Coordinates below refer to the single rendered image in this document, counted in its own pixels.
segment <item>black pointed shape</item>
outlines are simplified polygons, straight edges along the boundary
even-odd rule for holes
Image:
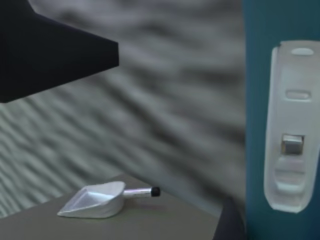
[[[246,240],[245,225],[232,198],[223,205],[213,240]]]
[[[0,0],[0,102],[7,103],[119,65],[118,43]]]

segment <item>gray switch button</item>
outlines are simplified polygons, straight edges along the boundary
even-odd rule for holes
[[[284,155],[301,155],[304,147],[304,136],[284,134],[281,150]]]

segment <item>gray table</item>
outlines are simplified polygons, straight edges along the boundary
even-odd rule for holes
[[[128,175],[128,188],[147,187]],[[173,196],[128,199],[118,215],[107,219],[58,217],[75,192],[0,220],[3,240],[212,240],[214,216]]]

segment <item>blurry gray background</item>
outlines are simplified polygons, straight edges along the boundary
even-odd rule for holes
[[[240,1],[30,2],[119,42],[120,67],[0,106],[0,217],[120,172],[216,215],[244,206]]]

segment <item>scoop handle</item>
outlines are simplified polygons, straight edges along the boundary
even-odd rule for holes
[[[123,192],[123,197],[126,199],[159,197],[160,195],[161,190],[157,186],[148,188],[127,189]]]

